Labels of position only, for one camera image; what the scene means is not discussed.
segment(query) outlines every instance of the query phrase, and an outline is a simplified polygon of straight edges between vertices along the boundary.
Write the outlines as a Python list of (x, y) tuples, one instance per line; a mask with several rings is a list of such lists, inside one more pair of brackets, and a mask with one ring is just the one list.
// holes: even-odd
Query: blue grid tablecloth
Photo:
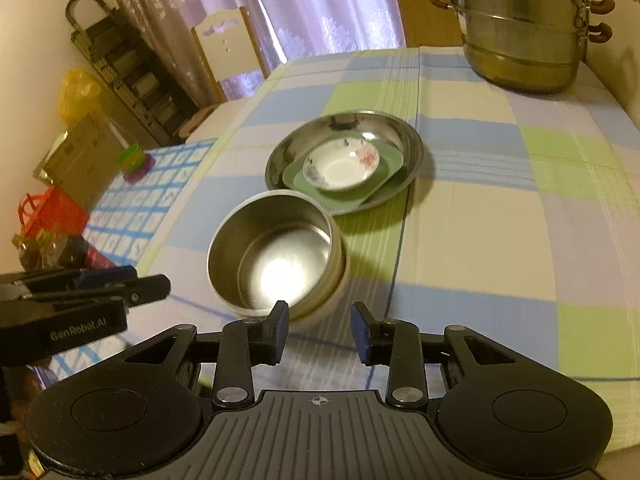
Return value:
[(153, 169), (135, 184), (119, 174), (92, 211), (84, 238), (114, 264), (135, 265), (214, 142), (149, 151)]

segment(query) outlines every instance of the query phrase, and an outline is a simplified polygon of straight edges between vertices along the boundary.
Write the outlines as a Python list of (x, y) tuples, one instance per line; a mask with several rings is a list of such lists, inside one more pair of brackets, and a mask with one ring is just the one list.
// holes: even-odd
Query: white porcelain saucer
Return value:
[(368, 140), (343, 137), (321, 144), (306, 156), (302, 174), (318, 189), (342, 191), (369, 179), (378, 164), (378, 149)]

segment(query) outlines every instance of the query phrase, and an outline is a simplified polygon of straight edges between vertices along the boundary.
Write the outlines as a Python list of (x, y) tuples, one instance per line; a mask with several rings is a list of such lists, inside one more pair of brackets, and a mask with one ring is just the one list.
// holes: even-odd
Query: stainless steel plate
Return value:
[(397, 117), (370, 110), (354, 110), (320, 117), (304, 124), (278, 144), (264, 172), (267, 188), (287, 189), (282, 181), (285, 168), (340, 131), (358, 133), (367, 140), (386, 142), (402, 153), (404, 165), (363, 204), (355, 209), (335, 211), (333, 215), (363, 211), (382, 204), (404, 190), (417, 176), (424, 157), (424, 144), (418, 132)]

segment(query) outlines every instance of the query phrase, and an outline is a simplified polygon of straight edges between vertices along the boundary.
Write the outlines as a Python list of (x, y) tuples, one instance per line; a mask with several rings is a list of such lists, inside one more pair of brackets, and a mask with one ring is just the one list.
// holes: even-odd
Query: lace curtain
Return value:
[[(207, 14), (245, 6), (267, 65), (300, 57), (404, 44), (396, 0), (117, 0), (149, 45), (204, 106), (213, 88), (191, 27)], [(222, 82), (230, 98), (251, 95), (263, 81), (259, 72)]]

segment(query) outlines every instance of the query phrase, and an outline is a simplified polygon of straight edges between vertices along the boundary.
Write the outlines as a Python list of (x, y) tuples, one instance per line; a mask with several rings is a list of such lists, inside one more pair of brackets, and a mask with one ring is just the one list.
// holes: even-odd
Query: red bag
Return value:
[(41, 195), (30, 195), (18, 206), (23, 236), (35, 237), (42, 230), (55, 228), (60, 234), (81, 235), (89, 214), (59, 187), (50, 187)]

